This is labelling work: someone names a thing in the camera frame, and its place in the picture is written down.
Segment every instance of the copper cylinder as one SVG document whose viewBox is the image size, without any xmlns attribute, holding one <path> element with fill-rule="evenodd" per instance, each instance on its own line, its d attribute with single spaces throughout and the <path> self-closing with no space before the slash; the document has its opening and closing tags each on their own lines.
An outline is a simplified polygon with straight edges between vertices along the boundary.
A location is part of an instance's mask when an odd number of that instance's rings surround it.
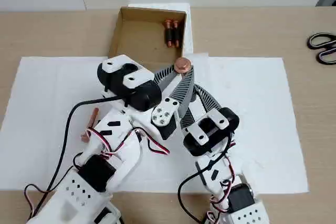
<svg viewBox="0 0 336 224">
<path fill-rule="evenodd" d="M 179 57 L 174 64 L 177 73 L 187 73 L 191 69 L 191 62 L 187 58 Z"/>
</svg>

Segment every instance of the open cardboard box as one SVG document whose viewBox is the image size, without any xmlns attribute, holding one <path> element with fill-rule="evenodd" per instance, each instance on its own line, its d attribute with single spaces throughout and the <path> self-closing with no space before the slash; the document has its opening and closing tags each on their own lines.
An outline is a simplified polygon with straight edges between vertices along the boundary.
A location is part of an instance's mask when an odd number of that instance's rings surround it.
<svg viewBox="0 0 336 224">
<path fill-rule="evenodd" d="M 163 25 L 166 19 L 178 20 L 184 36 L 185 12 L 121 7 L 109 57 L 125 54 L 152 71 L 174 63 L 182 56 L 183 43 L 181 48 L 167 47 Z"/>
</svg>

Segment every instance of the light wood tabletop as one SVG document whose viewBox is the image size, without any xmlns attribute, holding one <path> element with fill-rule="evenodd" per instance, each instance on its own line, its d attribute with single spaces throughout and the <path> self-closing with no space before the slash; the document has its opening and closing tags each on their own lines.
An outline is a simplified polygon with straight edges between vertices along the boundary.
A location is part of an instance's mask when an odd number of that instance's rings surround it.
<svg viewBox="0 0 336 224">
<path fill-rule="evenodd" d="M 1 121 L 21 56 L 106 56 L 117 14 L 118 10 L 0 13 Z M 262 199 L 271 223 L 335 223 L 336 67 L 317 63 L 317 52 L 306 47 L 306 39 L 319 31 L 336 33 L 336 8 L 193 8 L 192 27 L 195 52 L 283 57 L 310 192 Z M 32 195 L 35 201 L 39 197 Z M 199 217 L 207 209 L 207 195 L 184 199 Z M 176 194 L 117 193 L 112 201 L 126 224 L 193 223 Z M 22 191 L 0 192 L 0 223 L 25 223 L 27 216 Z"/>
</svg>

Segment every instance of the black scissors handle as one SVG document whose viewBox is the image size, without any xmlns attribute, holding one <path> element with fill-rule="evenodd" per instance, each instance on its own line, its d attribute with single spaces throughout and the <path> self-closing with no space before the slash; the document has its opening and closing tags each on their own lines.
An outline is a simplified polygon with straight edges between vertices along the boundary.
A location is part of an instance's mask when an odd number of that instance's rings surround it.
<svg viewBox="0 0 336 224">
<path fill-rule="evenodd" d="M 316 55 L 316 60 L 324 65 L 336 65 L 336 60 L 325 60 L 326 55 L 336 52 L 336 47 L 327 48 L 325 51 L 322 51 Z"/>
<path fill-rule="evenodd" d="M 316 38 L 327 38 L 329 40 L 326 42 L 319 43 L 319 44 L 314 44 L 313 40 Z M 333 45 L 336 45 L 336 36 L 331 33 L 317 33 L 317 34 L 310 36 L 307 39 L 307 47 L 309 49 L 313 49 L 313 50 L 322 49 L 322 48 L 325 49 L 316 55 L 316 60 L 319 63 L 324 64 L 324 65 L 336 65 L 336 60 L 325 60 L 324 58 L 325 56 L 336 52 L 336 46 L 333 46 Z"/>
<path fill-rule="evenodd" d="M 316 38 L 328 38 L 329 40 L 323 43 L 314 44 L 313 40 Z M 332 45 L 336 44 L 336 36 L 334 34 L 330 33 L 317 33 L 312 36 L 310 36 L 307 40 L 307 47 L 309 49 L 321 49 L 321 48 L 329 48 L 332 47 Z"/>
</svg>

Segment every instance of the white robotic arm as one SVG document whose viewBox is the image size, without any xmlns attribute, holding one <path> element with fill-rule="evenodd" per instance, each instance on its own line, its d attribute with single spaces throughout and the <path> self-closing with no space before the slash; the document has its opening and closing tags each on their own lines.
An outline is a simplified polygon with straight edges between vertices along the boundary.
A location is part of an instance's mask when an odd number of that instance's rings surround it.
<svg viewBox="0 0 336 224">
<path fill-rule="evenodd" d="M 110 200 L 141 159 L 142 140 L 159 148 L 150 147 L 152 151 L 167 155 L 169 150 L 160 143 L 178 127 L 185 135 L 185 147 L 197 157 L 196 176 L 200 175 L 213 194 L 206 218 L 200 221 L 192 216 L 180 195 L 182 186 L 192 179 L 189 177 L 178 191 L 182 208 L 198 223 L 269 223 L 262 202 L 247 183 L 237 183 L 234 169 L 240 171 L 229 162 L 234 160 L 227 151 L 235 144 L 232 136 L 239 118 L 194 84 L 193 67 L 187 59 L 180 58 L 174 66 L 154 74 L 122 55 L 105 60 L 97 74 L 104 85 L 103 97 L 123 99 L 110 101 L 110 112 L 94 129 L 87 129 L 90 141 L 76 159 L 76 168 L 29 224 L 121 223 L 120 212 Z M 176 77 L 181 81 L 162 97 Z M 197 95 L 206 114 L 195 121 L 188 106 Z"/>
</svg>

